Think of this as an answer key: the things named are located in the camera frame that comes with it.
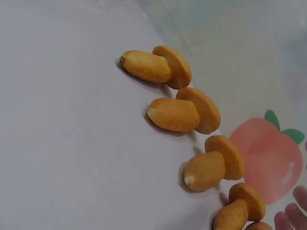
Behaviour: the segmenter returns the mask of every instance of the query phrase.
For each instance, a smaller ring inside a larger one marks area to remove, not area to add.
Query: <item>hand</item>
[[[307,211],[307,189],[298,186],[294,189],[293,196],[302,209]],[[274,221],[276,230],[307,230],[307,217],[296,204],[288,204],[284,212],[275,215]]]

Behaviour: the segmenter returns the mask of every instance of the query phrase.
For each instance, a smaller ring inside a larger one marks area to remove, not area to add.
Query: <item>white surface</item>
[[[148,124],[144,110],[166,88],[115,65],[160,38],[133,1],[75,3],[0,0],[0,228],[209,229],[219,191],[178,182],[205,136]]]

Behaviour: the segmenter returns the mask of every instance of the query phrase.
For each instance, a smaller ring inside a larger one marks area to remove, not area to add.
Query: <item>white tip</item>
[[[186,185],[192,185],[195,182],[195,178],[194,176],[185,176],[184,177],[184,183],[186,183]]]
[[[153,116],[155,116],[155,110],[152,108],[148,108],[147,110],[147,115],[151,118]]]

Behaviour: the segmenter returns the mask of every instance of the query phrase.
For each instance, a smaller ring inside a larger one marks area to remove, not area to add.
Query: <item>snack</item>
[[[177,92],[176,99],[194,103],[201,118],[199,126],[195,129],[197,132],[210,134],[220,126],[221,115],[218,108],[202,91],[189,87],[182,88]]]
[[[171,79],[166,59],[149,52],[127,51],[122,54],[119,62],[128,73],[145,81],[165,83]]]
[[[241,230],[248,220],[260,221],[265,216],[263,198],[246,183],[231,187],[229,203],[214,219],[214,230]]]
[[[170,88],[178,90],[190,84],[192,78],[190,65],[178,51],[167,46],[157,46],[153,49],[153,54],[167,60],[172,72],[172,77],[167,82]]]
[[[194,192],[219,184],[225,174],[223,155],[212,151],[193,157],[184,170],[184,182]]]
[[[218,151],[224,156],[226,180],[239,180],[245,172],[244,160],[238,148],[223,135],[209,137],[205,141],[206,152]]]
[[[200,123],[194,104],[184,100],[156,99],[150,104],[147,115],[158,127],[176,132],[190,132]]]
[[[273,228],[264,222],[254,222],[248,225],[245,230],[273,230]]]
[[[223,178],[238,180],[243,176],[243,158],[227,137],[217,135],[208,138],[205,149],[205,154],[193,157],[185,168],[184,181],[192,191],[215,187]]]

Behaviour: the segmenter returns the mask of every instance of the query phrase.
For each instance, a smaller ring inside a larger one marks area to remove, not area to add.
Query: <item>peach print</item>
[[[290,192],[301,175],[302,155],[298,145],[304,138],[296,129],[280,131],[272,110],[264,118],[246,121],[232,133],[230,139],[244,158],[244,180],[262,193],[267,205]]]

